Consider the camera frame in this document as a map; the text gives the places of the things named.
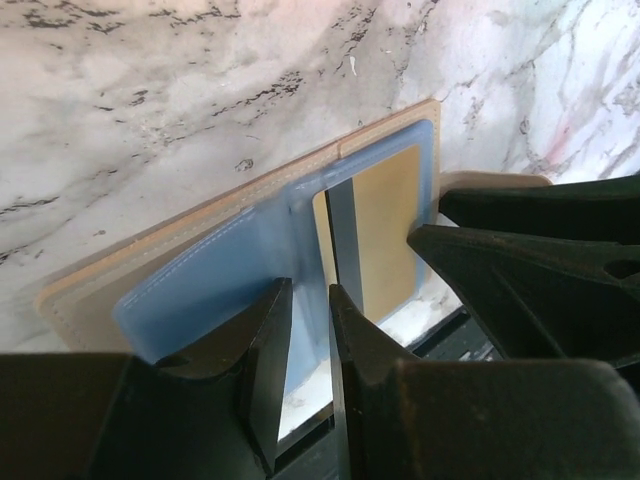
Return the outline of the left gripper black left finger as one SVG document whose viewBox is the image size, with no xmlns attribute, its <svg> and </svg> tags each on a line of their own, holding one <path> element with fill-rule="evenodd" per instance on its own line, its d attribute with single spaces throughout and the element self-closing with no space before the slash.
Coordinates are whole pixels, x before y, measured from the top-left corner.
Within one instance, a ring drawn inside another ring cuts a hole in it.
<svg viewBox="0 0 640 480">
<path fill-rule="evenodd" d="M 277 453 L 293 285 L 150 364 L 125 353 L 5 354 L 5 479 L 266 479 Z"/>
</svg>

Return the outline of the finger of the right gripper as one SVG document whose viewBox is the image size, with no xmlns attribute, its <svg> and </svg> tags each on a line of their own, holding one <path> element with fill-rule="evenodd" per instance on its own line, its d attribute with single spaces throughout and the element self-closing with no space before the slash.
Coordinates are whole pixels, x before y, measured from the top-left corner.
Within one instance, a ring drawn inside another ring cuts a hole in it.
<svg viewBox="0 0 640 480">
<path fill-rule="evenodd" d="M 407 242 L 503 356 L 638 363 L 638 247 L 435 225 Z"/>
<path fill-rule="evenodd" d="M 460 227 L 579 241 L 639 243 L 639 177 L 531 188 L 464 188 L 439 210 Z"/>
</svg>

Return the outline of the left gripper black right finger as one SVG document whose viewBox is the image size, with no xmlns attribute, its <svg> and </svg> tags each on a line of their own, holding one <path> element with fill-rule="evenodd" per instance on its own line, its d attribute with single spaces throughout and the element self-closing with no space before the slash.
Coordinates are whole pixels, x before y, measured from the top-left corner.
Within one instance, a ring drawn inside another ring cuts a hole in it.
<svg viewBox="0 0 640 480">
<path fill-rule="evenodd" d="M 635 479 L 639 403 L 584 360 L 426 361 L 329 289 L 343 479 Z"/>
</svg>

